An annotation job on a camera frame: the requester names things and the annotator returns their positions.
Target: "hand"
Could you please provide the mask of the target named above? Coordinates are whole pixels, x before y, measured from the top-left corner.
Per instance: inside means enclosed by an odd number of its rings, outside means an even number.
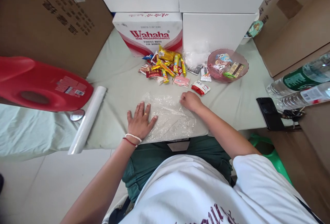
[[[150,106],[151,105],[148,104],[146,109],[144,110],[144,102],[142,101],[141,103],[139,103],[138,106],[136,107],[133,118],[131,111],[127,112],[129,134],[144,139],[150,133],[158,118],[157,116],[154,116],[149,123],[148,118],[150,113]],[[131,136],[127,136],[126,138],[129,139],[134,144],[140,143],[138,139],[133,138]]]
[[[196,112],[198,109],[204,106],[198,95],[191,91],[182,93],[180,103],[185,108],[193,112]]]

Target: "smartphone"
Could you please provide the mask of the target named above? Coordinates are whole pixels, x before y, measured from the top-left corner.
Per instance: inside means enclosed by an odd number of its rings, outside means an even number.
[[[264,116],[267,129],[271,131],[284,130],[281,115],[277,112],[274,102],[271,98],[257,98],[260,111]]]

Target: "wahaha logo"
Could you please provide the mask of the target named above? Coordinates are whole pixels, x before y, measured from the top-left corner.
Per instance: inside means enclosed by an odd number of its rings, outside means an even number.
[[[169,39],[168,33],[142,33],[141,31],[130,31],[135,39]]]

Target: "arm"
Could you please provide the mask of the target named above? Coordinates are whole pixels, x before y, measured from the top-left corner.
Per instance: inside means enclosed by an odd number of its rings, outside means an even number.
[[[150,104],[147,105],[144,112],[144,102],[138,104],[134,118],[131,116],[131,111],[128,111],[128,133],[141,139],[145,138],[157,120],[157,116],[155,116],[149,123],[149,112]],[[131,136],[127,136],[127,139],[134,144],[140,142]],[[114,154],[84,189],[60,224],[101,223],[112,203],[128,160],[134,150],[135,146],[123,139]]]
[[[237,130],[207,108],[193,92],[183,93],[180,103],[195,112],[207,125],[223,149],[234,159],[238,155],[259,154]]]

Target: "green pants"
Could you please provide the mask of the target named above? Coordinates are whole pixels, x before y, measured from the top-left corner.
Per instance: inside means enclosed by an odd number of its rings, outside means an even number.
[[[172,152],[165,142],[139,145],[132,154],[122,178],[129,198],[135,202],[155,169],[176,154],[195,155],[211,164],[231,183],[230,157],[214,137],[200,136],[190,139],[187,151]]]

